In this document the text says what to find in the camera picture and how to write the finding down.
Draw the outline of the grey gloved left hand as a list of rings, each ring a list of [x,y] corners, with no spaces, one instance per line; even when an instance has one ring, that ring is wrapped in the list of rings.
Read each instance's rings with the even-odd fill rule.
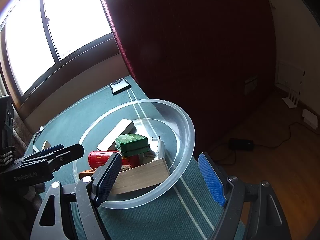
[[[34,206],[39,207],[42,204],[41,193],[46,191],[45,183],[39,183],[28,187],[27,193],[23,196],[26,200],[30,201]]]

